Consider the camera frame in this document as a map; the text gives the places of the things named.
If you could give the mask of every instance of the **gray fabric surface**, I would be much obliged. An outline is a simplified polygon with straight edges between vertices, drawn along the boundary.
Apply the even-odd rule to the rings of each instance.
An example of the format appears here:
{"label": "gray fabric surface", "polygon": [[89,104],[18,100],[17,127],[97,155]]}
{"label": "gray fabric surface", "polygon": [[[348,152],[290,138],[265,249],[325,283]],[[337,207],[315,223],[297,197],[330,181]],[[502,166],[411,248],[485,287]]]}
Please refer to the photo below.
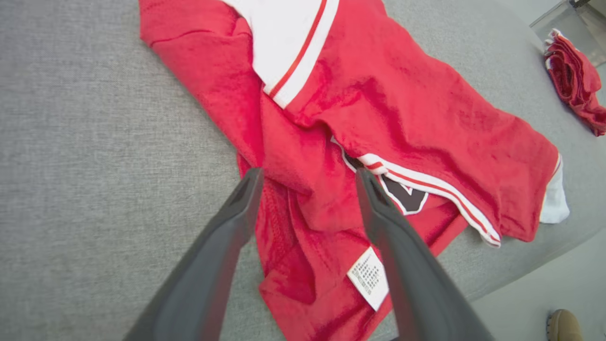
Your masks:
{"label": "gray fabric surface", "polygon": [[[439,257],[478,298],[590,238],[604,156],[558,101],[541,43],[490,1],[389,0],[427,53],[560,148],[570,218],[531,244],[467,229]],[[238,181],[234,150],[138,40],[128,1],[0,2],[0,339],[120,339]],[[241,252],[222,340],[281,340]],[[371,338],[396,333],[388,317]]]}

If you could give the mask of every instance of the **brown shoe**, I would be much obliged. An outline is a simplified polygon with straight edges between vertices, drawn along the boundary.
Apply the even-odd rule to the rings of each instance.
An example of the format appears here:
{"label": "brown shoe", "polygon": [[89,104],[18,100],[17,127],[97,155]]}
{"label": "brown shoe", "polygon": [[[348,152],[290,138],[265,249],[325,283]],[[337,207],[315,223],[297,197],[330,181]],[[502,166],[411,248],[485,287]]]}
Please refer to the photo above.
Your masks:
{"label": "brown shoe", "polygon": [[581,326],[572,312],[559,309],[547,320],[548,341],[583,341]]}

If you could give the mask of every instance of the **gray floor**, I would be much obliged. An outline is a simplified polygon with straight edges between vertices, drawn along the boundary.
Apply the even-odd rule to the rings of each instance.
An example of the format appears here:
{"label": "gray floor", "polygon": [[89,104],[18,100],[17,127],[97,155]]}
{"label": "gray floor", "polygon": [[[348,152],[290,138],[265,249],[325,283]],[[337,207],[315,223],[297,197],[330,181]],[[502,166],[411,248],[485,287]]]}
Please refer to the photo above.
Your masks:
{"label": "gray floor", "polygon": [[575,313],[585,340],[606,340],[605,244],[602,231],[472,305],[499,341],[546,340],[547,316],[559,308]]}

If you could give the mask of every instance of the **clothing tag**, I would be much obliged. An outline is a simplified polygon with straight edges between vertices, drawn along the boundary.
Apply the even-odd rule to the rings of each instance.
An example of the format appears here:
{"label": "clothing tag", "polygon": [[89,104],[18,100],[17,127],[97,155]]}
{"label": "clothing tag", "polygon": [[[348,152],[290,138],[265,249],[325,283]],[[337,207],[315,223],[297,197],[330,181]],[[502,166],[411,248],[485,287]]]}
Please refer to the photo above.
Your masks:
{"label": "clothing tag", "polygon": [[347,271],[347,277],[375,311],[389,292],[385,268],[372,246]]}

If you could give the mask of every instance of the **crumpled red clothing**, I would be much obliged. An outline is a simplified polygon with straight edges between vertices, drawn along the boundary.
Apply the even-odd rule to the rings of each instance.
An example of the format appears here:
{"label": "crumpled red clothing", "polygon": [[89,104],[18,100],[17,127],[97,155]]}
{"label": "crumpled red clothing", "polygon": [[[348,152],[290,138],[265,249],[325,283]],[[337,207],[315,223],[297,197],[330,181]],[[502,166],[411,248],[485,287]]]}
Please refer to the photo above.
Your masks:
{"label": "crumpled red clothing", "polygon": [[602,82],[587,57],[556,29],[545,41],[545,66],[560,99],[583,120],[596,136],[606,133],[606,108],[596,92]]}

